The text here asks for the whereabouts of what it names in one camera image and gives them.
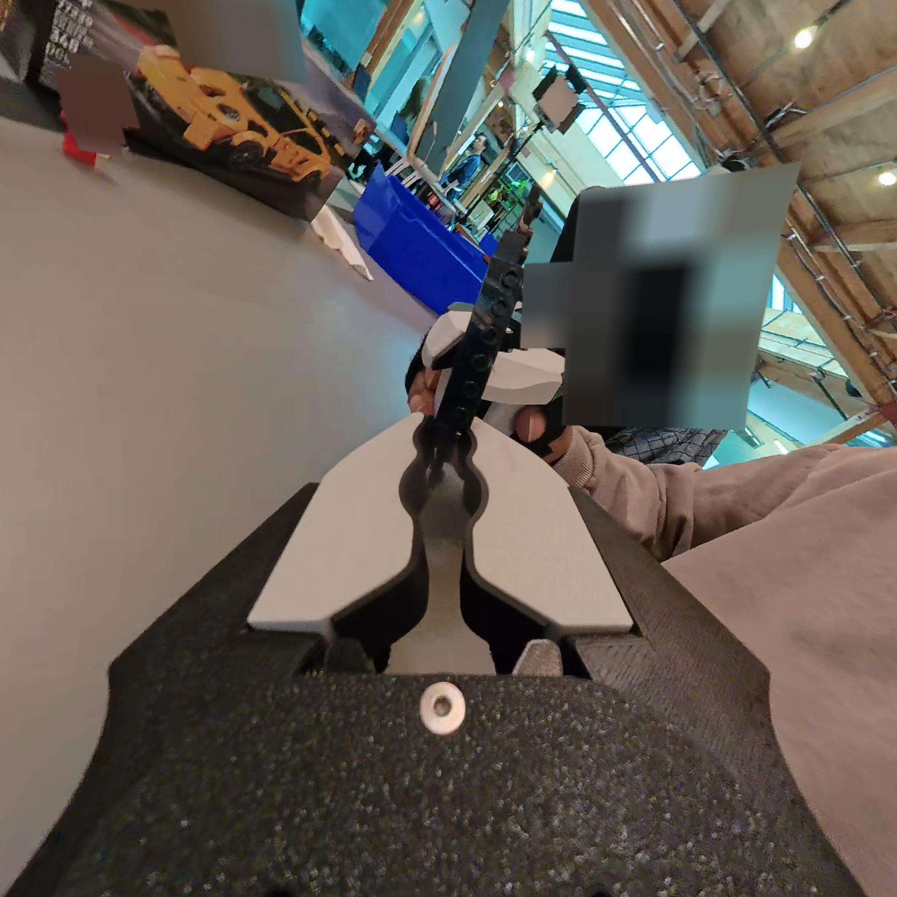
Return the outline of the black brick plate assembly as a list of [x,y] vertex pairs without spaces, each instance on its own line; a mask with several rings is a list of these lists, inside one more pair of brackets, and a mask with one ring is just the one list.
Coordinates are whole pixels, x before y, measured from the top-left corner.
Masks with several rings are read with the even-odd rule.
[[432,418],[424,426],[429,486],[441,482],[444,466],[452,460],[461,438],[471,431],[512,314],[522,300],[531,225],[542,207],[542,189],[535,184],[515,229],[501,236],[464,334],[457,348],[449,352],[451,371],[441,375]]

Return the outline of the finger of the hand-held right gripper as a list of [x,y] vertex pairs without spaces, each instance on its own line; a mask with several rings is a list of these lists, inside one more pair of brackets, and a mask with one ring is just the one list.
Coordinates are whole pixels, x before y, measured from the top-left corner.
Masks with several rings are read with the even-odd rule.
[[464,338],[471,314],[443,314],[438,317],[424,338],[422,364],[424,368],[437,370],[438,362]]
[[545,406],[562,388],[565,358],[553,350],[497,353],[482,398],[508,406]]

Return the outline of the person's right forearm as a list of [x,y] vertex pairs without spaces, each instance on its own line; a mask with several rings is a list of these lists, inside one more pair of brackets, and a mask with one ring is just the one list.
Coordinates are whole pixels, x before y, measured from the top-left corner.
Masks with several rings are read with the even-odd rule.
[[808,505],[878,473],[884,460],[880,450],[821,445],[709,470],[648,465],[571,428],[553,468],[664,562],[745,529],[762,533],[762,544],[783,538],[808,521]]

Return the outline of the green plant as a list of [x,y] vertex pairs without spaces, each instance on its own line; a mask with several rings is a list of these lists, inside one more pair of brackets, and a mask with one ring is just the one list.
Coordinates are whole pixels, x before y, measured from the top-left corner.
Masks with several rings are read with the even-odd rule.
[[534,183],[531,178],[500,178],[487,195],[487,204],[497,214],[521,208]]

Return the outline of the person's right hand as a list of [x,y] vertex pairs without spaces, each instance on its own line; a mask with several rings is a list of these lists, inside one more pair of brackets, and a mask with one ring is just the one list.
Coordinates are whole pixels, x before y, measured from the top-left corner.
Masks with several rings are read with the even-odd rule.
[[[420,368],[407,387],[407,403],[412,413],[422,413],[432,417],[435,414],[436,394],[443,380],[447,380],[449,369]],[[513,433],[524,444],[534,443],[548,431],[546,411],[537,406],[525,406],[516,412],[512,420]]]

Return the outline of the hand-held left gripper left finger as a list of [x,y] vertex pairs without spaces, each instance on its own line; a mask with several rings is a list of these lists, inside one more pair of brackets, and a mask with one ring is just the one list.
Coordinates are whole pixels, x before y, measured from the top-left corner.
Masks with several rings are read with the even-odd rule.
[[340,616],[406,570],[413,518],[400,483],[422,423],[404,417],[324,475],[249,612],[251,629],[333,637]]

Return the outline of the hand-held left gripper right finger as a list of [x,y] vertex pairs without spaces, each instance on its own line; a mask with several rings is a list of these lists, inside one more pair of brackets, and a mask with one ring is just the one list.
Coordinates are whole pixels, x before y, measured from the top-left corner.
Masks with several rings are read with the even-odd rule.
[[566,482],[484,420],[469,436],[465,622],[482,638],[628,633],[634,620]]

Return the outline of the toy car box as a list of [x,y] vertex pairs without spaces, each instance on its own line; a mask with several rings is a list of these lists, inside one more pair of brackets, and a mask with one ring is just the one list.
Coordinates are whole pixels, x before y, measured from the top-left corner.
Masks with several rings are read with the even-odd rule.
[[2,53],[79,151],[182,163],[313,221],[352,156],[304,86],[303,2],[2,2]]

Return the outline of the grey quilted cloth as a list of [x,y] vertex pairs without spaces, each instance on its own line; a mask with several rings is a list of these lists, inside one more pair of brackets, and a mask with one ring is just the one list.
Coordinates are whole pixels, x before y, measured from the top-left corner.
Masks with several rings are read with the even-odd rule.
[[612,453],[643,464],[706,465],[728,430],[626,429],[614,434],[605,445]]

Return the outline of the grey desk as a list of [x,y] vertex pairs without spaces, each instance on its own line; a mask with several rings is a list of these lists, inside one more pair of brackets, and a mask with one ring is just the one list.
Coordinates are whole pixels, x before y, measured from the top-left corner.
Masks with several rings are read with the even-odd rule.
[[303,221],[138,155],[1,134],[2,891],[64,810],[107,667],[406,415],[434,316]]

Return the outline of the studio light panel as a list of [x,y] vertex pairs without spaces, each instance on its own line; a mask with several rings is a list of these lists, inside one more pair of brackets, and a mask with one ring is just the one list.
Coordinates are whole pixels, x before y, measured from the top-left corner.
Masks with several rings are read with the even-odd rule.
[[573,64],[563,72],[553,68],[545,73],[533,90],[534,111],[540,124],[551,133],[566,134],[586,108],[580,96],[588,87]]

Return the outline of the grey slanted board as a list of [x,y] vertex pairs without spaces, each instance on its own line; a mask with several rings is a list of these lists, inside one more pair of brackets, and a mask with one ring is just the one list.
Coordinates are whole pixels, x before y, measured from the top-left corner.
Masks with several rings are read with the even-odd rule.
[[408,145],[407,159],[416,170],[442,173],[509,5],[474,2],[459,39],[443,55]]

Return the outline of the torn white paper bag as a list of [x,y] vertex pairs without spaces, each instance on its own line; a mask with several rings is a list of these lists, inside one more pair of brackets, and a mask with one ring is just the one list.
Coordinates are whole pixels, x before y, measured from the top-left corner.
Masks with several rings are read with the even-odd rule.
[[368,282],[373,280],[372,274],[349,231],[346,230],[342,219],[335,214],[330,206],[322,206],[320,211],[310,221],[310,226],[320,241],[328,249],[338,253],[342,260],[357,275],[360,275]]

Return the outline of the blue plastic bin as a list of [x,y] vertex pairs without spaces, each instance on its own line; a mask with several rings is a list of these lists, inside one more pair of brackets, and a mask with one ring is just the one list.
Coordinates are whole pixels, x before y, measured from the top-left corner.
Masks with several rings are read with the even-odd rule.
[[353,210],[363,250],[403,289],[437,314],[477,301],[488,263],[395,176],[377,165]]

